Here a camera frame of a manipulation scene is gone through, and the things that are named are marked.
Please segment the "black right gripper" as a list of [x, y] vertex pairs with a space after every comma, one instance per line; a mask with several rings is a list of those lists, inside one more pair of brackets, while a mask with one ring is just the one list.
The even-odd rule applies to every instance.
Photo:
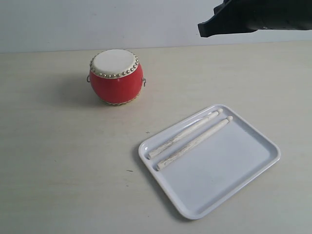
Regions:
[[214, 15], [198, 24], [202, 38], [256, 30], [311, 30], [311, 0], [224, 0]]

